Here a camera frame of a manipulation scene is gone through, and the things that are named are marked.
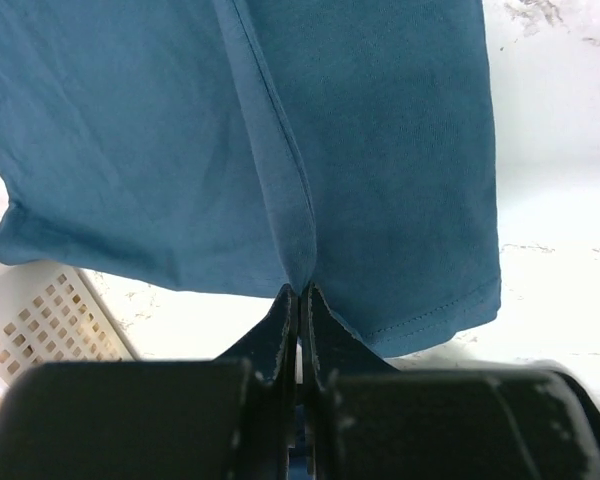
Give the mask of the blue t shirt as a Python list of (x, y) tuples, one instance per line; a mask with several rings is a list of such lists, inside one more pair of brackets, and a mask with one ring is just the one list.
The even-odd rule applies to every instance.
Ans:
[(398, 357), (495, 319), (479, 1), (0, 1), (0, 263), (316, 284)]

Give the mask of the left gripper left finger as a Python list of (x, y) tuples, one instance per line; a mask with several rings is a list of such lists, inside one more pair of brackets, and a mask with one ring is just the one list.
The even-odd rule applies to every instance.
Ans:
[(0, 406), (0, 479), (289, 479), (298, 298), (211, 361), (46, 363)]

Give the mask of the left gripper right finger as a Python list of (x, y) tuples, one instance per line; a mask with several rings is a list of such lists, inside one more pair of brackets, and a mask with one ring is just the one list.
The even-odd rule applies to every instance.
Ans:
[(333, 315), (299, 308), (312, 479), (600, 479), (600, 411), (553, 368), (401, 371)]

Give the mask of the white plastic basket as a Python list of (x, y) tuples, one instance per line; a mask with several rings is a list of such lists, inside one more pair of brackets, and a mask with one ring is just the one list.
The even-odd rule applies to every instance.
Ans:
[(76, 269), (0, 266), (0, 396), (44, 362), (136, 358)]

